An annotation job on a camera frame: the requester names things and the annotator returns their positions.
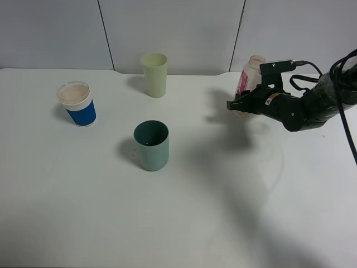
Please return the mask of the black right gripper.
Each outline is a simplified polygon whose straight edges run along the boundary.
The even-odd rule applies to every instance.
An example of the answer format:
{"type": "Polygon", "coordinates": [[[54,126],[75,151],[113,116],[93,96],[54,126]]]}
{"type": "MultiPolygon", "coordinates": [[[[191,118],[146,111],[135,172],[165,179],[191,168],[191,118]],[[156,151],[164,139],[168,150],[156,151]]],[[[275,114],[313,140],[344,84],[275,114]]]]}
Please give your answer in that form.
{"type": "Polygon", "coordinates": [[[282,123],[303,121],[300,99],[279,88],[244,90],[236,93],[234,100],[228,100],[226,107],[230,111],[262,114],[282,123]]]}

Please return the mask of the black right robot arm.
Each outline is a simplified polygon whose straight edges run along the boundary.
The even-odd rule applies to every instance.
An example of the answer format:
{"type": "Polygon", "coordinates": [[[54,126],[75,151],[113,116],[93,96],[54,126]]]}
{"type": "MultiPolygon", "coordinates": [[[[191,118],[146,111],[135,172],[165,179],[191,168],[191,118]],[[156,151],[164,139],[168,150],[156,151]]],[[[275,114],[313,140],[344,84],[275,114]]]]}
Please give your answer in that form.
{"type": "Polygon", "coordinates": [[[267,116],[281,122],[290,132],[319,128],[340,111],[356,105],[356,66],[343,69],[346,62],[355,56],[356,51],[352,51],[318,78],[291,76],[291,85],[303,91],[301,97],[283,89],[281,74],[306,65],[307,61],[264,63],[259,67],[261,83],[253,91],[237,93],[234,100],[227,102],[227,109],[267,116]],[[295,79],[314,83],[315,86],[302,89],[294,82],[295,79]]]}

